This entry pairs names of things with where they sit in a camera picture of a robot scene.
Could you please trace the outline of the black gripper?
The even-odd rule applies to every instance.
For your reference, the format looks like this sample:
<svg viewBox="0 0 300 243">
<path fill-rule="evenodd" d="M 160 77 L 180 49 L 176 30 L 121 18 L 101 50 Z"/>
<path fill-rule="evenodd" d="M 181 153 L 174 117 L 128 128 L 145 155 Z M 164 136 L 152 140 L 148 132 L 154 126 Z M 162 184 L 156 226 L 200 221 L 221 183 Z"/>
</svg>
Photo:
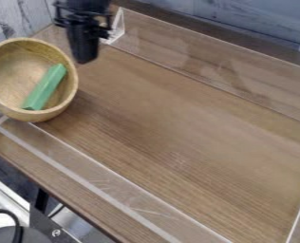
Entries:
<svg viewBox="0 0 300 243">
<path fill-rule="evenodd" d="M 109 39 L 111 0 L 55 0 L 55 23 L 66 28 L 75 61 L 86 64 L 98 57 L 99 38 Z"/>
</svg>

